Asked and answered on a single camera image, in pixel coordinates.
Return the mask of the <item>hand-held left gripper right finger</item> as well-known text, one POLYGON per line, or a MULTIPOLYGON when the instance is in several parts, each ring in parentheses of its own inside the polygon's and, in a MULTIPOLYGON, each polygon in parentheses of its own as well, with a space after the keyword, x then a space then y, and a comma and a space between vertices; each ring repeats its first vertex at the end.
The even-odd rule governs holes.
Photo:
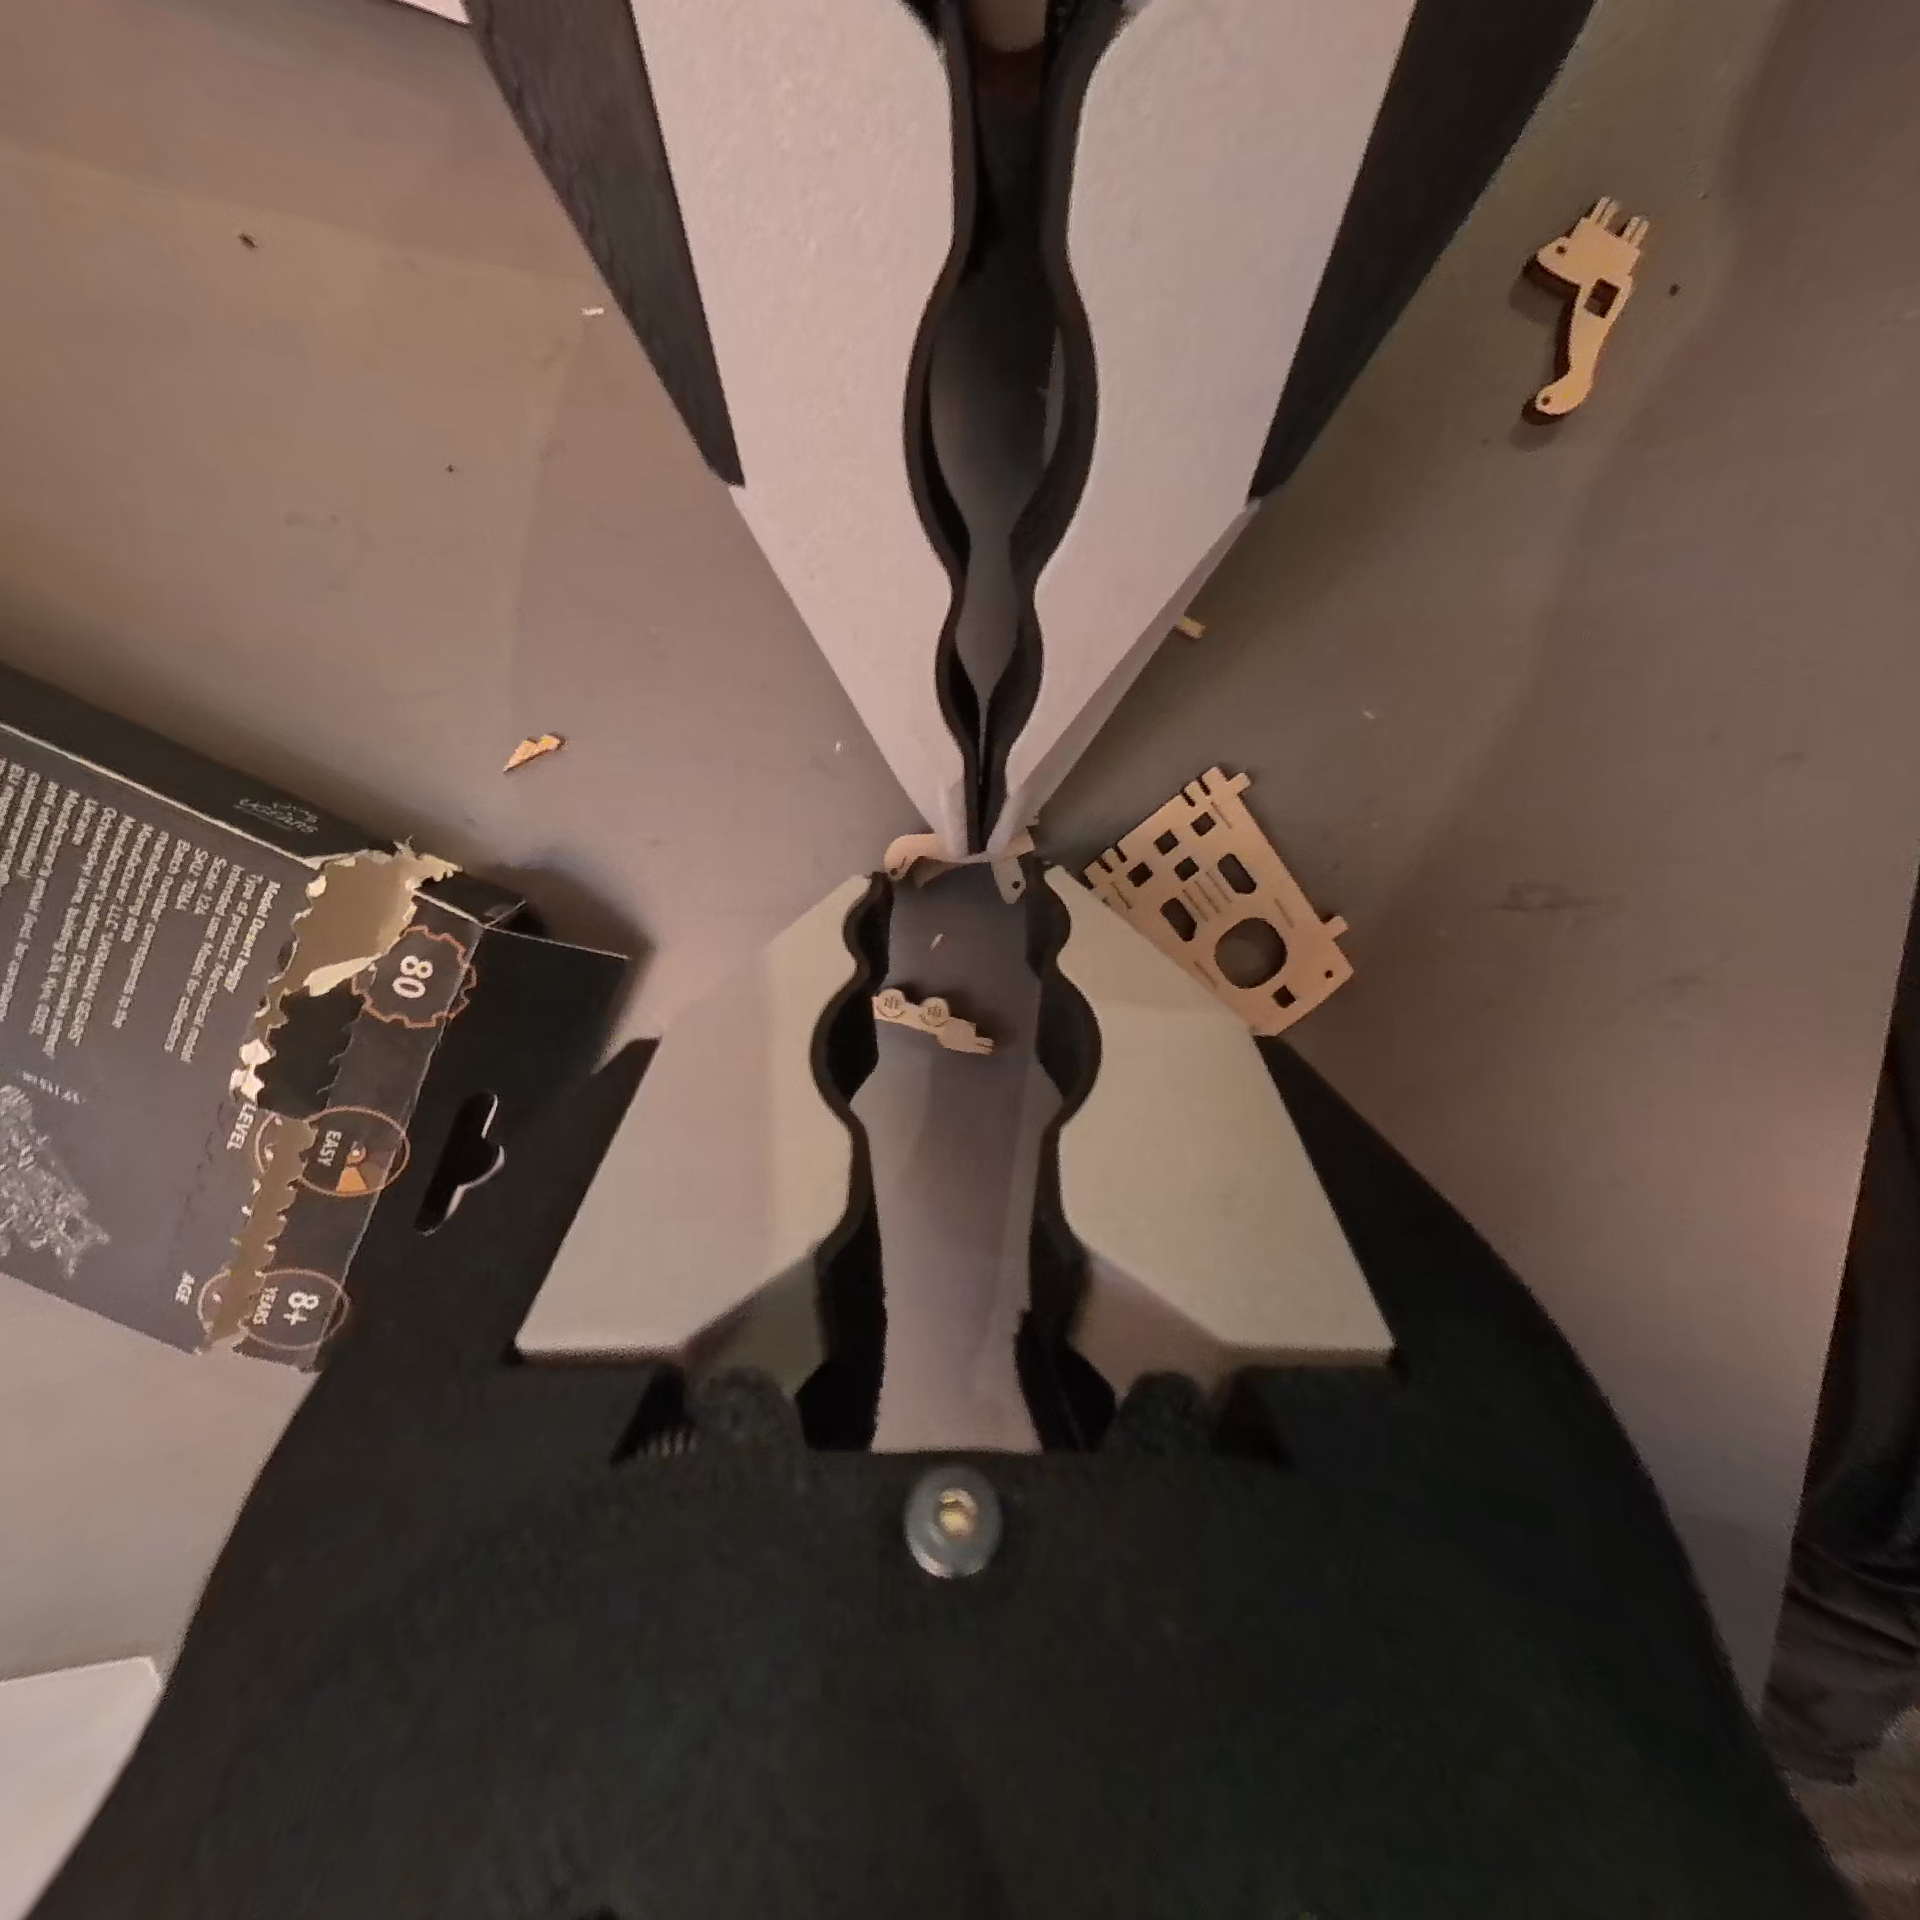
POLYGON ((1172 1401, 1204 1443, 1262 1394, 1395 1379, 1395 1337, 1262 1046, 1060 867, 1029 867, 1017 1385, 1043 1453, 1172 1401))

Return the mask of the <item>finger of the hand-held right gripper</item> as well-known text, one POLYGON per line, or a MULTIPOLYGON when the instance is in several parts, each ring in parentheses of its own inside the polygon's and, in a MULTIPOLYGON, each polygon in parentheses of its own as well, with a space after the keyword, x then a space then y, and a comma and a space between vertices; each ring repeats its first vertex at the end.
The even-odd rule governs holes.
POLYGON ((1061 417, 982 828, 1003 851, 1253 513, 1253 476, 1413 5, 1089 5, 1041 245, 1061 417))
POLYGON ((742 476, 736 506, 947 852, 963 562, 927 478, 934 318, 963 257, 961 44, 898 3, 640 3, 742 476))

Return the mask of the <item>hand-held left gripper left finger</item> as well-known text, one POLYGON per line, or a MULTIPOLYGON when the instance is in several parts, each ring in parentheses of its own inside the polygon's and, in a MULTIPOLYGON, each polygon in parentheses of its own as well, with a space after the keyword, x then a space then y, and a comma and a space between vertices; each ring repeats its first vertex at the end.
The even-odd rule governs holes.
POLYGON ((877 1070, 893 904, 886 876, 839 883, 667 1027, 524 1358, 643 1359, 688 1385, 759 1374, 814 1448, 873 1445, 888 1305, 854 1099, 877 1070))

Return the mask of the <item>small wooden model part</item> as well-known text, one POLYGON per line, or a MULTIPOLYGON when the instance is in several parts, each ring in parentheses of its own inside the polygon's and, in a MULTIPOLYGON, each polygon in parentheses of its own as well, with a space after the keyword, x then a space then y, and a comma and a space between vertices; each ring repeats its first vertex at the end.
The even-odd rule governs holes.
POLYGON ((1035 855, 1033 833, 1021 830, 999 851, 958 852, 944 845, 937 833, 910 833, 889 843, 883 859, 888 878, 927 885, 959 868, 988 868, 998 896, 1020 904, 1028 891, 1025 861, 1035 855))

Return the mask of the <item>wooden plate with cutouts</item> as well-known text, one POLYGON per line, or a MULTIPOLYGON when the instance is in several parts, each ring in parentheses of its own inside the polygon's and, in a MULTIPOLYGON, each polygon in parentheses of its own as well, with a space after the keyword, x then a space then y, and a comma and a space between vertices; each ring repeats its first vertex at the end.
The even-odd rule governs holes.
POLYGON ((1346 921, 1324 917, 1244 795, 1248 774, 1211 768, 1100 851, 1095 899, 1207 989, 1242 1025, 1283 1036, 1354 968, 1346 921))

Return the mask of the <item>small two-wheel wooden part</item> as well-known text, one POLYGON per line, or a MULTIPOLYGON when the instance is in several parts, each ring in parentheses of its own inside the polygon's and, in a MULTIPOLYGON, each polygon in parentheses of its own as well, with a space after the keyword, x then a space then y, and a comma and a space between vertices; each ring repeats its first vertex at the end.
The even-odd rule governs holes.
POLYGON ((969 1058, 989 1058, 995 1051, 994 1038, 958 1013, 945 995, 911 997, 901 988, 886 988, 873 995, 873 1015, 882 1025, 919 1034, 947 1051, 969 1058))

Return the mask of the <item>hook-shaped wooden part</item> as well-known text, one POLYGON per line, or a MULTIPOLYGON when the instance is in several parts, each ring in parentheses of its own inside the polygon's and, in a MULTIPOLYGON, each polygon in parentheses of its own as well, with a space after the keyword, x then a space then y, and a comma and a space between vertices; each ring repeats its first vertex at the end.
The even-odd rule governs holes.
POLYGON ((1546 243, 1529 274, 1564 297, 1555 377, 1529 399, 1525 418, 1551 424, 1572 417, 1596 388, 1600 364, 1635 297, 1652 220, 1614 199, 1589 207, 1546 243))

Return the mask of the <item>torn black cardboard box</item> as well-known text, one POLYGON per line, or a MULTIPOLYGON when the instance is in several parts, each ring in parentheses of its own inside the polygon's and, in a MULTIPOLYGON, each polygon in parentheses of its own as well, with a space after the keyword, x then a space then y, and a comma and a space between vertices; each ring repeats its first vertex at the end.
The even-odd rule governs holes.
POLYGON ((631 964, 510 887, 3 675, 4 1276, 315 1374, 593 1070, 631 964))

